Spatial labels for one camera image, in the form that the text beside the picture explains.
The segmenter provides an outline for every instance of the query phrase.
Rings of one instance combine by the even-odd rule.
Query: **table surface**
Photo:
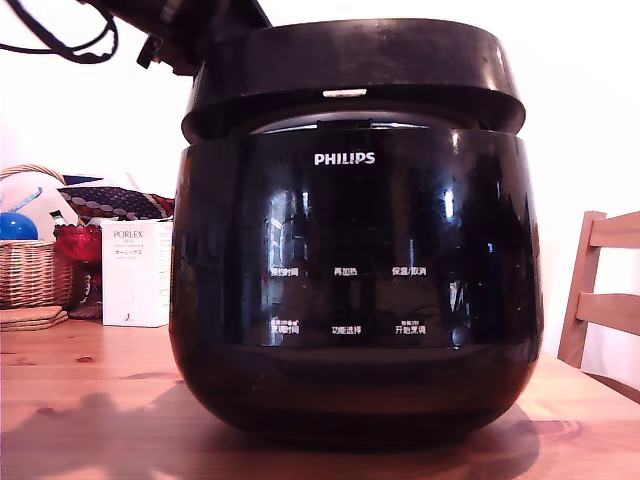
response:
[[[640,478],[640,405],[550,356],[517,405],[462,445],[349,454],[224,425],[182,382],[166,327],[68,321],[1,341],[3,478]]]

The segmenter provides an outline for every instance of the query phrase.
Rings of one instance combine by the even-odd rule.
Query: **black cable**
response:
[[[80,50],[84,50],[86,48],[92,47],[96,43],[98,43],[100,40],[102,40],[104,37],[106,37],[109,31],[110,31],[109,25],[106,25],[104,27],[104,30],[102,30],[102,32],[100,32],[100,35],[98,35],[96,38],[94,38],[90,42],[83,43],[82,45],[78,45],[76,47],[69,47],[69,50],[71,50],[72,52],[78,52]],[[30,55],[52,55],[56,53],[50,48],[24,48],[24,47],[15,47],[13,45],[7,45],[5,43],[0,43],[0,50],[7,50],[9,52],[15,52],[15,53],[26,53]]]
[[[22,20],[22,22],[27,26],[27,28],[29,28],[29,30],[31,30],[31,32],[33,32],[45,45],[47,45],[49,49],[22,48],[22,47],[15,47],[12,45],[5,45],[2,43],[0,43],[0,49],[8,50],[11,52],[27,53],[27,54],[35,54],[35,55],[55,54],[63,58],[66,58],[71,62],[80,63],[80,64],[96,64],[96,63],[106,62],[111,57],[113,57],[113,55],[116,53],[116,50],[118,49],[118,41],[119,41],[118,29],[113,19],[113,15],[111,15],[111,13],[107,9],[99,5],[98,2],[96,2],[95,0],[87,1],[85,3],[88,3],[89,5],[91,5],[102,15],[102,17],[106,21],[105,28],[102,30],[100,35],[98,35],[93,40],[83,45],[78,45],[75,47],[68,47],[67,45],[62,43],[60,40],[58,40],[53,34],[51,34],[51,32],[49,32],[35,18],[33,18],[24,9],[24,7],[22,7],[19,0],[7,0],[7,3],[15,12],[15,14],[18,16],[18,18]],[[84,50],[85,48],[89,48],[95,45],[100,40],[102,40],[109,32],[113,33],[113,47],[111,49],[111,52],[104,53],[102,55],[96,55],[93,53],[83,53],[80,55],[75,54],[75,52],[79,50]]]

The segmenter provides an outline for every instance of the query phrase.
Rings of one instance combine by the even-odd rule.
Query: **wooden chair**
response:
[[[640,335],[639,295],[593,293],[602,247],[640,248],[640,212],[612,218],[601,212],[584,214],[558,350],[558,358],[575,368],[582,365],[589,323]],[[601,375],[589,375],[640,403],[638,390]]]

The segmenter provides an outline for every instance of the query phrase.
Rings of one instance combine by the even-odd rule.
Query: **white wall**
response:
[[[365,17],[431,17],[485,28],[504,43],[528,118],[527,141],[542,243],[544,348],[557,351],[582,212],[640,210],[640,29],[635,2],[503,0],[262,0],[274,24]],[[100,28],[72,0],[25,1],[65,40]],[[0,4],[0,41],[29,36]],[[123,27],[122,49],[99,67],[0,52],[3,161],[118,175],[172,194],[179,121],[189,81],[135,64],[144,36]],[[597,291],[640,293],[640,257],[604,252]],[[640,386],[640,341],[590,328],[585,368]]]
[[[74,0],[23,0],[23,5],[67,45],[95,37],[104,20]],[[2,166],[38,163],[63,173],[107,175],[144,191],[173,197],[180,122],[191,79],[164,65],[136,64],[146,35],[119,24],[120,49],[109,62],[76,65],[56,56],[0,50]],[[0,42],[42,47],[0,2]],[[110,48],[103,41],[92,51]]]

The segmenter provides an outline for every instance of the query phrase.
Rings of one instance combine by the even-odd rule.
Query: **rice cooker lid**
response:
[[[462,23],[344,20],[256,30],[211,45],[194,83],[185,135],[207,122],[266,110],[328,104],[326,91],[454,109],[483,128],[517,133],[525,109],[500,41]]]

